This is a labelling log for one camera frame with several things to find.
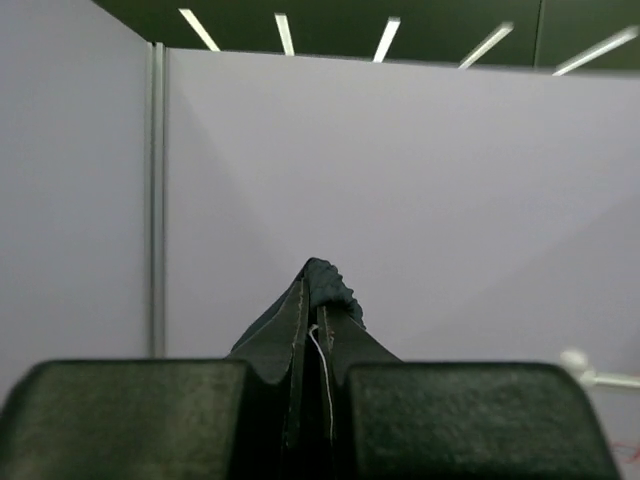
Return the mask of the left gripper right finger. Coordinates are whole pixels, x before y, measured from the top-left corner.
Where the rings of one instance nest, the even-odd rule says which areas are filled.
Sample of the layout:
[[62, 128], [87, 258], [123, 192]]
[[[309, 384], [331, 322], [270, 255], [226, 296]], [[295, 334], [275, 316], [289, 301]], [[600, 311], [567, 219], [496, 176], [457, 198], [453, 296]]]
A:
[[540, 362], [405, 362], [316, 311], [339, 479], [616, 479], [591, 401]]

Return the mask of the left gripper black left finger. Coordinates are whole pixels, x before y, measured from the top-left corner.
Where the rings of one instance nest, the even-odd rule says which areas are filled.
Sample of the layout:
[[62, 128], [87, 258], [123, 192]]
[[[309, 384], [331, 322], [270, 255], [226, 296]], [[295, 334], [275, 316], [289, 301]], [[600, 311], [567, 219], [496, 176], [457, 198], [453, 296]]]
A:
[[300, 442], [309, 289], [228, 357], [57, 360], [1, 412], [5, 479], [279, 479]]

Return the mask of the dark navy shorts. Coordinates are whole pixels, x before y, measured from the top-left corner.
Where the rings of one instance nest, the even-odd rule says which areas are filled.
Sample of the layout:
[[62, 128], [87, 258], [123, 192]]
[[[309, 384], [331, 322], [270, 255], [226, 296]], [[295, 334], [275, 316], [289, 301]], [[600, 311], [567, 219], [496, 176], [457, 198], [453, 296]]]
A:
[[[354, 290], [345, 283], [338, 268], [328, 260], [310, 258], [294, 278], [292, 285], [299, 280], [306, 280], [309, 286], [310, 308], [329, 304], [342, 306], [350, 318], [361, 328], [365, 329], [364, 312], [358, 300], [354, 297]], [[266, 325], [280, 310], [289, 295], [290, 288], [265, 310], [235, 342], [231, 351], [234, 352], [251, 336]]]

